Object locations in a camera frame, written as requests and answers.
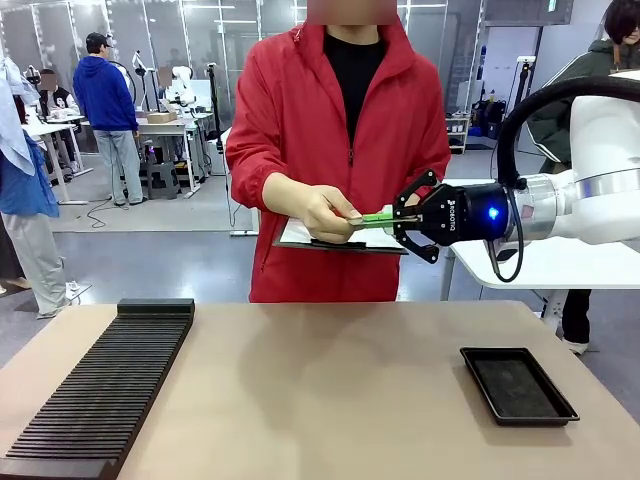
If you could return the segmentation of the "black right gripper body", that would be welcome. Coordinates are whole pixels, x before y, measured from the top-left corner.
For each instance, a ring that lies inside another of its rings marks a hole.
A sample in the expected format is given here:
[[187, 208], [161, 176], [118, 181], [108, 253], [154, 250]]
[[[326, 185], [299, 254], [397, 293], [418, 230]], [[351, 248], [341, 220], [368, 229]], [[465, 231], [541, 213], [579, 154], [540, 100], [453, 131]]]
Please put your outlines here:
[[509, 228], [509, 203], [498, 183], [441, 184], [421, 204], [421, 233], [440, 246], [492, 241]]

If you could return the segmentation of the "person's right hand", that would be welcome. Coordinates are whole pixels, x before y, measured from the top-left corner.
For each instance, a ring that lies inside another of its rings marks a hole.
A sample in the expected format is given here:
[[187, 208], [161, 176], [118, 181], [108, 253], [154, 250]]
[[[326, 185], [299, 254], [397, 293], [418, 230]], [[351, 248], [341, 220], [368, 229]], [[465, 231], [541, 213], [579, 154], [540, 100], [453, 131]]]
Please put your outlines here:
[[362, 219], [360, 212], [342, 192], [332, 186], [310, 186], [304, 200], [301, 220], [316, 240], [345, 244], [354, 233], [352, 221]]

